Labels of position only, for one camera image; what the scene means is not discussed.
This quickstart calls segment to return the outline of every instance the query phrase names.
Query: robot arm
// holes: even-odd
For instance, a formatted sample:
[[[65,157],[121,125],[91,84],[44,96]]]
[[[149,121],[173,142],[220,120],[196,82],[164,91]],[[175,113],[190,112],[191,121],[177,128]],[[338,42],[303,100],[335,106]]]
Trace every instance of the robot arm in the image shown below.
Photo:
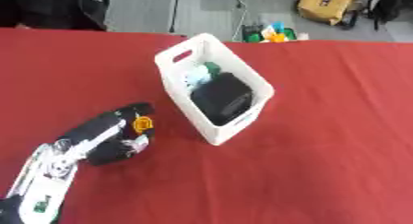
[[[101,165],[128,159],[143,150],[153,134],[152,122],[146,117],[150,113],[153,110],[147,103],[129,105],[99,115],[53,144],[40,145],[0,202],[0,224],[53,222],[75,177],[77,163],[87,159]]]

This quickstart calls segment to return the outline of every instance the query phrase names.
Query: gray floor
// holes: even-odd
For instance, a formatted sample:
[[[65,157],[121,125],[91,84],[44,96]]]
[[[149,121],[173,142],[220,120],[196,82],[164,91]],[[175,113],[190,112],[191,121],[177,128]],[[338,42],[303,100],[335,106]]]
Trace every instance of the gray floor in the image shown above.
[[[112,31],[168,32],[175,0],[112,0],[107,23]],[[244,23],[283,21],[297,32],[308,32],[313,40],[413,41],[413,12],[373,30],[362,18],[355,29],[341,30],[299,17],[293,11],[296,0],[243,0],[248,7]],[[235,0],[179,0],[176,33],[193,36],[209,32],[230,41],[243,9]]]

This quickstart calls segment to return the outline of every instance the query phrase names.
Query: white plastic basket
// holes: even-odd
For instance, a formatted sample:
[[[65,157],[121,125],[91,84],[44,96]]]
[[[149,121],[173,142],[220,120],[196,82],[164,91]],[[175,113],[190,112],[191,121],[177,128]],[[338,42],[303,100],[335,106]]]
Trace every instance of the white plastic basket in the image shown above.
[[[191,121],[201,135],[212,145],[219,146],[256,120],[266,102],[274,95],[273,87],[228,47],[210,34],[200,34],[155,57],[163,86],[172,100]],[[252,107],[231,122],[216,126],[191,101],[183,81],[190,69],[213,62],[222,72],[231,72],[254,92]]]

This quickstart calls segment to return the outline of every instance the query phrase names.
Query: table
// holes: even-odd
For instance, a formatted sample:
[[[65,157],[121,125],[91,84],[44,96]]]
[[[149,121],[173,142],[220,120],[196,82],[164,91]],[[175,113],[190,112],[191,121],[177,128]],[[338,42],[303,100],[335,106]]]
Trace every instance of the table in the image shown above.
[[[213,147],[153,61],[182,38],[0,29],[0,40],[0,195],[40,143],[130,102],[156,108],[148,149],[80,165],[62,224],[413,222],[411,44],[228,43],[277,95]]]

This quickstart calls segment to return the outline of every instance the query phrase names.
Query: metal stand leg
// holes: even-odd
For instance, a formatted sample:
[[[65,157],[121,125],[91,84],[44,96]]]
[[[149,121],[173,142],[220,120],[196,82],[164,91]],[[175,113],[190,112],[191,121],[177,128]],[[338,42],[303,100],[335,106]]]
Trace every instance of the metal stand leg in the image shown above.
[[[175,32],[175,20],[176,20],[176,13],[178,9],[178,3],[179,0],[175,0],[175,5],[173,7],[173,14],[172,14],[172,22],[171,22],[171,27],[170,27],[170,33]]]
[[[237,1],[238,1],[237,7],[238,7],[238,8],[241,8],[241,7],[242,7],[241,0],[237,0]]]

